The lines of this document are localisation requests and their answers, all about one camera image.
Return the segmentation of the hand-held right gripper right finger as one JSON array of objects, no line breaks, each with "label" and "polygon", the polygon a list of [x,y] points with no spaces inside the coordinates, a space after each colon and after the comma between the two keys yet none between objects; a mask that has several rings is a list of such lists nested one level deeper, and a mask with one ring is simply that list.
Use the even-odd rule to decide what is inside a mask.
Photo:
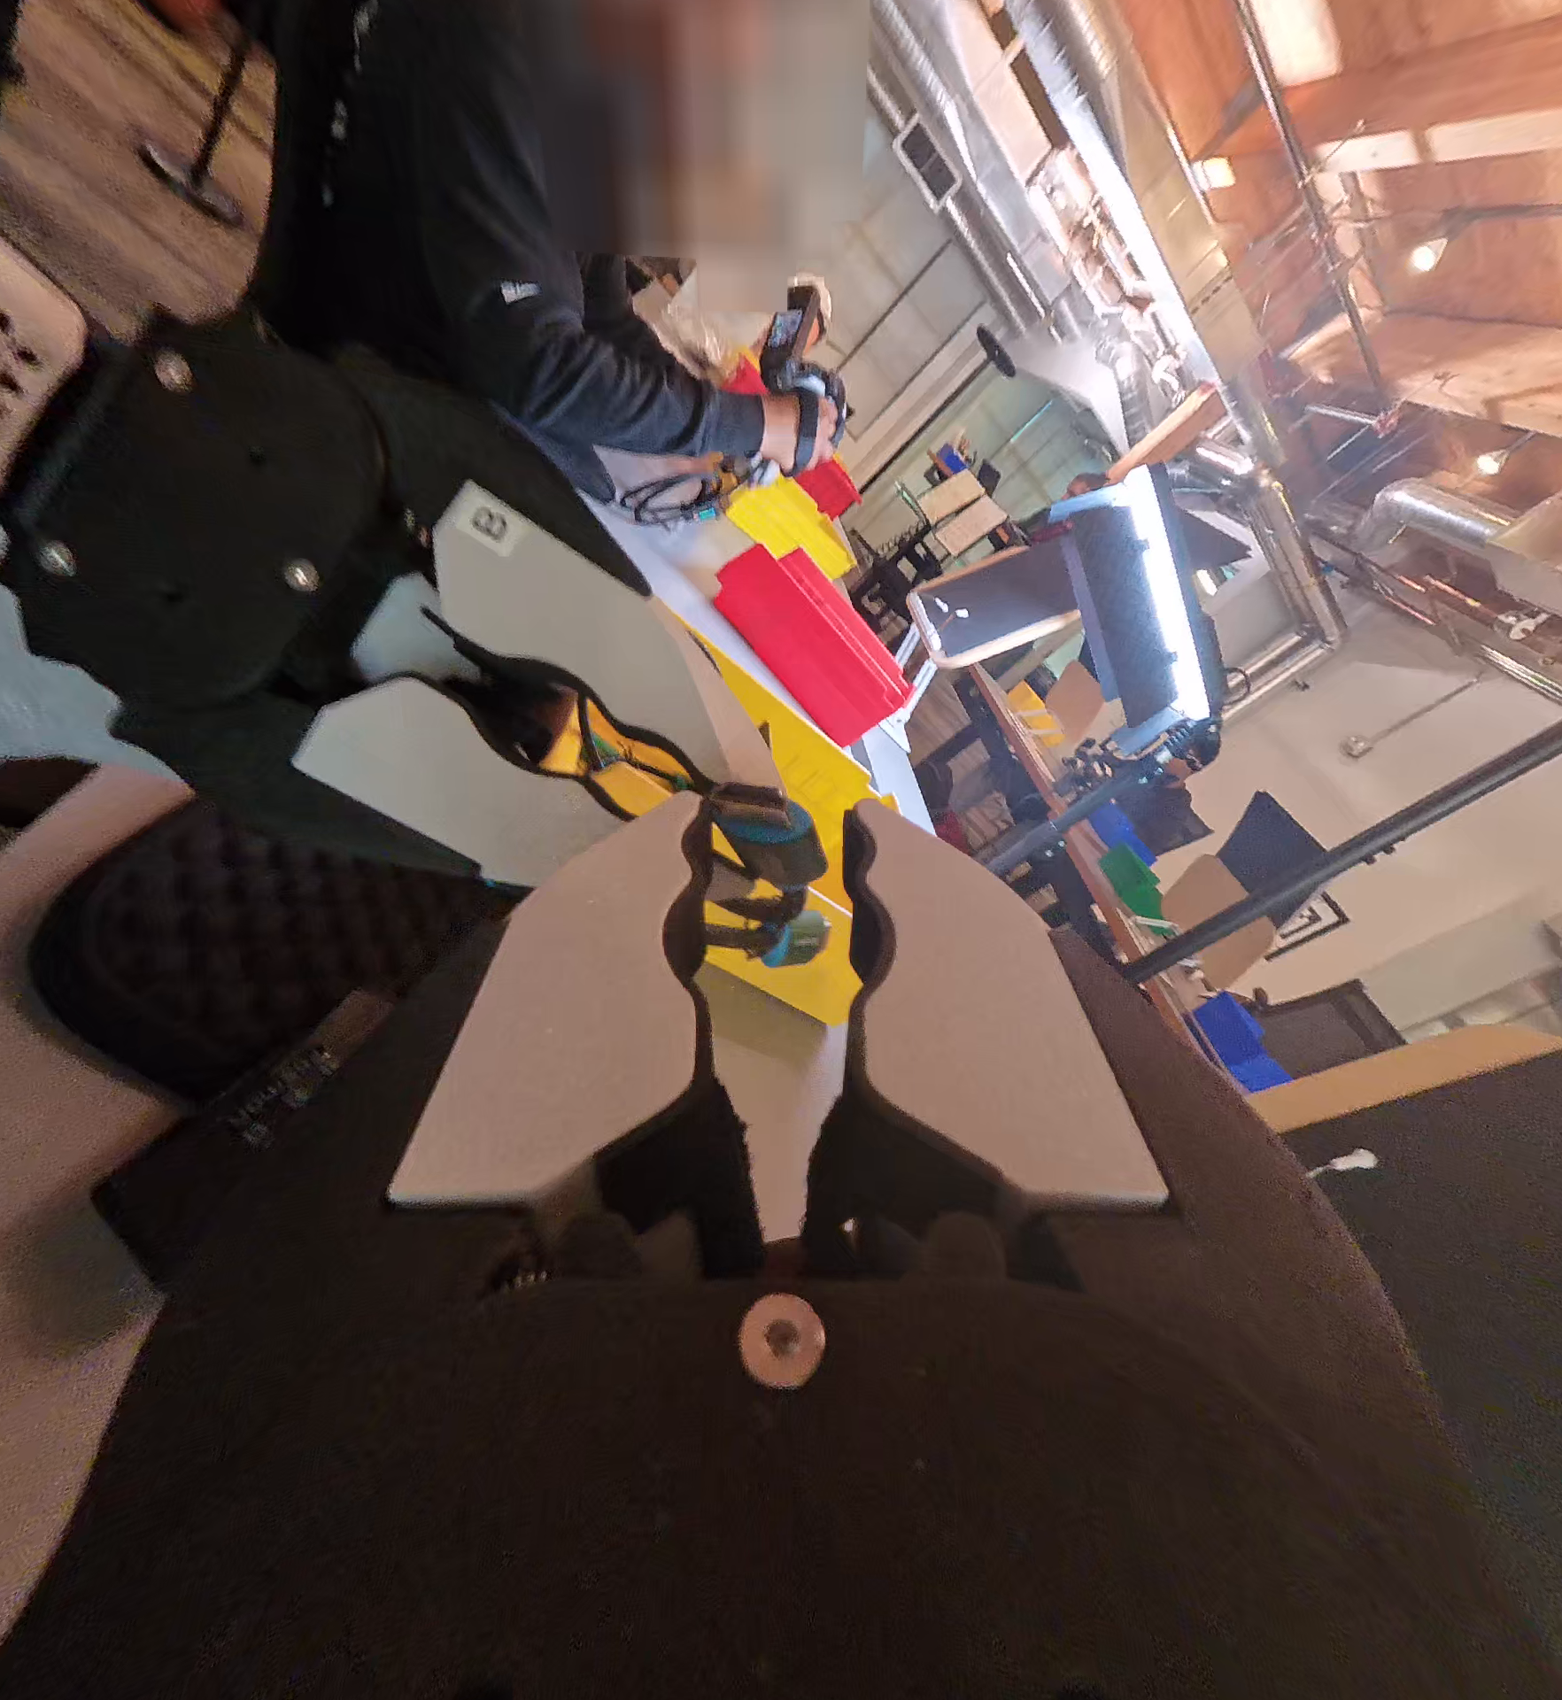
[{"label": "hand-held right gripper right finger", "polygon": [[855,997],[801,1241],[1159,1215],[1170,1189],[1039,913],[878,802],[843,817]]}]

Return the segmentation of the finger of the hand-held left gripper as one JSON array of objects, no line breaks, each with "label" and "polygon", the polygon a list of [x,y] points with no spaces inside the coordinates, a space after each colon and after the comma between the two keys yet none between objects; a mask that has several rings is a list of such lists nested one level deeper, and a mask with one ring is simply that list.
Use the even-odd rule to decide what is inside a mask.
[{"label": "finger of the hand-held left gripper", "polygon": [[712,790],[784,791],[754,719],[647,588],[621,585],[470,479],[430,538],[440,614],[459,638],[566,677],[615,731]]},{"label": "finger of the hand-held left gripper", "polygon": [[499,755],[459,699],[414,677],[318,711],[291,768],[509,888],[544,884],[625,826],[579,777]]}]

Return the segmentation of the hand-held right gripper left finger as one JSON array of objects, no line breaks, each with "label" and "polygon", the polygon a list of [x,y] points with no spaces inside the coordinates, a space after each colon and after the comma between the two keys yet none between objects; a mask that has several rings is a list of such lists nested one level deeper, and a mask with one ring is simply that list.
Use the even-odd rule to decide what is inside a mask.
[{"label": "hand-held right gripper left finger", "polygon": [[388,1203],[493,1208],[544,1241],[615,1215],[761,1248],[744,1122],[712,1062],[712,815],[676,794],[529,894],[428,1091]]}]

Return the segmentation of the yellow plastic bin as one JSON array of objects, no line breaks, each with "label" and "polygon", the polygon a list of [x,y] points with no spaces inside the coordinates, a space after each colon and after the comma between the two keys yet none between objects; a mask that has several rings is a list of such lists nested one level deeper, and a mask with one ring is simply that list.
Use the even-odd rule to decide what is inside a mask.
[{"label": "yellow plastic bin", "polygon": [[852,573],[855,559],[838,525],[793,476],[745,485],[726,502],[726,520],[774,560],[807,556],[830,580]]},{"label": "yellow plastic bin", "polygon": [[[851,896],[840,880],[843,813],[877,797],[865,768],[826,739],[801,711],[787,706],[768,686],[735,661],[722,647],[699,638],[712,666],[739,703],[757,731],[765,735],[787,794],[813,817],[826,857],[826,872],[803,894],[803,920],[823,927],[814,953],[798,966],[765,966],[735,945],[707,945],[707,966],[719,966],[745,985],[793,1007],[796,1011],[838,1027],[851,1016],[859,976],[851,966]],[[608,715],[580,703],[570,725],[544,757],[553,774],[583,777],[593,791],[621,817],[645,815],[684,786],[684,768],[658,747],[615,731]]]}]

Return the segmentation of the large red plastic bin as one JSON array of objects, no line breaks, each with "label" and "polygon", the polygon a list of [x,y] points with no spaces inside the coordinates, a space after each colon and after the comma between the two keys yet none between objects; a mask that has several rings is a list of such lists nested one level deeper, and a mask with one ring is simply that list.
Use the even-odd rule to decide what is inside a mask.
[{"label": "large red plastic bin", "polygon": [[712,602],[835,747],[911,699],[894,654],[803,550],[774,559],[745,546],[716,570]]}]

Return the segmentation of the braided hdmi cable green plug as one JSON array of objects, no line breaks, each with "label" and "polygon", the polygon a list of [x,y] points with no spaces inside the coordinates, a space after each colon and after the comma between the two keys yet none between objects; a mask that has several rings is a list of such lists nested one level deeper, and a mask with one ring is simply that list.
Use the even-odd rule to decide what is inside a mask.
[{"label": "braided hdmi cable green plug", "polygon": [[814,822],[781,790],[745,783],[707,790],[704,810],[704,948],[765,968],[809,966],[830,939],[830,920],[809,906],[813,888],[830,872]]}]

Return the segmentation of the dark textured cushion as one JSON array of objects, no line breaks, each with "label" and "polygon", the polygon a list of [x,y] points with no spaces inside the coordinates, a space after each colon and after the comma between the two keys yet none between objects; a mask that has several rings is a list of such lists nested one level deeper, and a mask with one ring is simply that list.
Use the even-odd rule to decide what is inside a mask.
[{"label": "dark textured cushion", "polygon": [[289,843],[192,802],[52,898],[25,971],[87,1050],[205,1101],[346,994],[396,1004],[515,906],[486,883]]}]

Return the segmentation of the blue plastic bin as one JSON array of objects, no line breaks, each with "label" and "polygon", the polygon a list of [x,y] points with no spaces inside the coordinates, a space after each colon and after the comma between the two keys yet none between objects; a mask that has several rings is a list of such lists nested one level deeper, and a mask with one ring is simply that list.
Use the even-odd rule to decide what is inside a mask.
[{"label": "blue plastic bin", "polygon": [[1231,991],[1193,1007],[1190,1027],[1244,1094],[1254,1095],[1293,1082],[1293,1073],[1266,1050],[1253,1008]]}]

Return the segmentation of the brown cardboard piece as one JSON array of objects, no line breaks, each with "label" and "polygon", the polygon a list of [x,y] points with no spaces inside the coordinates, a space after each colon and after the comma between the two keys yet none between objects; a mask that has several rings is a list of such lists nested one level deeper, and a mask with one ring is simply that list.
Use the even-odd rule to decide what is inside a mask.
[{"label": "brown cardboard piece", "polygon": [[[1159,907],[1163,920],[1182,933],[1240,906],[1245,896],[1245,888],[1218,857],[1196,857],[1159,890]],[[1279,926],[1258,913],[1234,933],[1193,952],[1189,962],[1209,988],[1229,991],[1276,948],[1276,942]]]}]

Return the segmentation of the small red plastic bin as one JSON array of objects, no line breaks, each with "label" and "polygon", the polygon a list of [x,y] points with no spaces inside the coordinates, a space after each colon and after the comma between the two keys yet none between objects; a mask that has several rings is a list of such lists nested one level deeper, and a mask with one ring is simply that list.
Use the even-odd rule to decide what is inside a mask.
[{"label": "small red plastic bin", "polygon": [[[832,458],[826,458],[823,463],[817,463],[813,468],[803,468],[801,473],[788,473],[784,468],[781,476],[793,479],[814,502],[814,508],[826,520],[838,520],[848,508],[852,508],[862,499],[843,459],[838,458],[843,429],[852,414],[851,400],[843,394],[840,377],[832,369],[823,369],[813,361],[803,361],[796,377],[798,377],[798,382],[784,384],[784,390],[793,388],[793,390],[803,390],[803,394],[820,394],[817,400],[830,400],[835,404],[840,423],[835,426]],[[732,364],[732,369],[726,374],[726,382],[719,384],[719,390],[732,394],[732,395],[768,394],[768,384],[761,374],[761,364],[749,355],[749,349],[739,349],[739,355]]]}]

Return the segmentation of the framed black white marker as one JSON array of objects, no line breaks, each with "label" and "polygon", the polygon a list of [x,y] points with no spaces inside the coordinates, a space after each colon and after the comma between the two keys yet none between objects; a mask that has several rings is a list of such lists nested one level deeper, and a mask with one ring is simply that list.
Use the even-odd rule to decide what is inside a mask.
[{"label": "framed black white marker", "polygon": [[1286,920],[1276,923],[1276,939],[1264,952],[1264,962],[1276,962],[1309,942],[1318,942],[1350,926],[1345,906],[1339,906],[1323,888],[1308,896]]}]

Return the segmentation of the black round base stand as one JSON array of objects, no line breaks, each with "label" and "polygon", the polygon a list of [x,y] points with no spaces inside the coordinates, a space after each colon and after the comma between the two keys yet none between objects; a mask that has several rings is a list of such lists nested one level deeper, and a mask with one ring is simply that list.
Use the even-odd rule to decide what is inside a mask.
[{"label": "black round base stand", "polygon": [[171,150],[155,140],[136,141],[136,158],[162,183],[179,203],[207,216],[223,229],[242,225],[242,206],[214,179],[214,158],[233,116],[246,70],[253,54],[256,21],[266,4],[230,4],[233,33],[230,50],[211,99],[211,109],[195,140],[192,153]]}]

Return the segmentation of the black top table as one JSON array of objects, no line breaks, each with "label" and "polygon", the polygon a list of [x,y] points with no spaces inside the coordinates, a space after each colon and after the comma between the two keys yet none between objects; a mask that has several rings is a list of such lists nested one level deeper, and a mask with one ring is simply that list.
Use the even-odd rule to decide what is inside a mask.
[{"label": "black top table", "polygon": [[1562,1047],[1419,1091],[1380,1052],[1253,1095],[1374,1264],[1562,1657]]},{"label": "black top table", "polygon": [[1066,536],[1005,550],[952,576],[916,585],[904,614],[940,671],[966,671],[1079,634]]}]

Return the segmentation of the black pole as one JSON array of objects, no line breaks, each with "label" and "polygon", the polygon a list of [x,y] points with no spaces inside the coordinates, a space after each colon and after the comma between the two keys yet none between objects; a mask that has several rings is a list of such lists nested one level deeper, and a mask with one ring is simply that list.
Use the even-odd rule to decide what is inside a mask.
[{"label": "black pole", "polygon": [[1555,757],[1562,757],[1562,719],[1496,755],[1491,761],[1471,767],[1467,774],[1457,774],[1446,786],[1432,790],[1399,813],[1365,826],[1352,839],[1322,851],[1309,862],[1297,865],[1286,880],[1237,898],[1209,920],[1179,932],[1164,945],[1134,958],[1130,962],[1118,966],[1117,975],[1128,985],[1148,985],[1169,968],[1182,966],[1186,961],[1196,961],[1209,945],[1234,936],[1240,927],[1258,920],[1269,920],[1271,910],[1293,913],[1303,898],[1316,896],[1355,865],[1374,865],[1380,857],[1394,854],[1394,846],[1415,839],[1416,833],[1468,810],[1498,790],[1513,786]]}]

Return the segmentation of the bright light panel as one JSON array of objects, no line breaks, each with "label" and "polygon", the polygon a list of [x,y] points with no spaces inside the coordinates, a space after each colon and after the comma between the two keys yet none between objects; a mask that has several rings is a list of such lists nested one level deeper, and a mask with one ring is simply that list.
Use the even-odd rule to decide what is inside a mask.
[{"label": "bright light panel", "polygon": [[1221,715],[1229,671],[1196,598],[1186,515],[1163,466],[1138,466],[1065,502],[1066,566],[1083,647],[1128,735]]}]

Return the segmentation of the white vent grille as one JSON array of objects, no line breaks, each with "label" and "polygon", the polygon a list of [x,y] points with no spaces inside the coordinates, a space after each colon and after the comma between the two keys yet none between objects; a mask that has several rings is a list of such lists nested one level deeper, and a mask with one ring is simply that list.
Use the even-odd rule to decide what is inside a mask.
[{"label": "white vent grille", "polygon": [[921,116],[904,116],[904,121],[895,125],[894,155],[934,213],[955,200],[960,170]]}]

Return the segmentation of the silver ventilation duct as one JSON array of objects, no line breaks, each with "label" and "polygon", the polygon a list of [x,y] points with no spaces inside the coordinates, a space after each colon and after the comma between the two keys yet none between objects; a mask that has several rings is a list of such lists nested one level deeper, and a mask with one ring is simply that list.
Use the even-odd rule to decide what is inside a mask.
[{"label": "silver ventilation duct", "polygon": [[1261,333],[1229,244],[1109,4],[871,4],[871,102],[921,137],[936,213],[1011,333],[1134,339],[1261,410]]}]

